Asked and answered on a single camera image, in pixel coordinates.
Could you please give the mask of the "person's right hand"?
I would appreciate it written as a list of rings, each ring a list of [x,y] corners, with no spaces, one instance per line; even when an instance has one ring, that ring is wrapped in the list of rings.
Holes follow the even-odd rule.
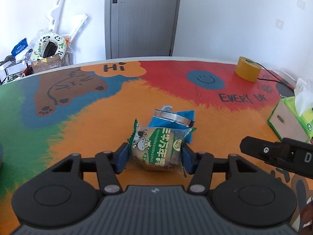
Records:
[[[313,219],[313,203],[312,201],[310,201],[301,211],[300,214],[300,220],[301,222],[303,222],[304,224],[307,224],[307,226],[303,227],[300,230],[300,234],[301,235],[312,235],[313,233],[313,227],[312,227],[312,219]]]

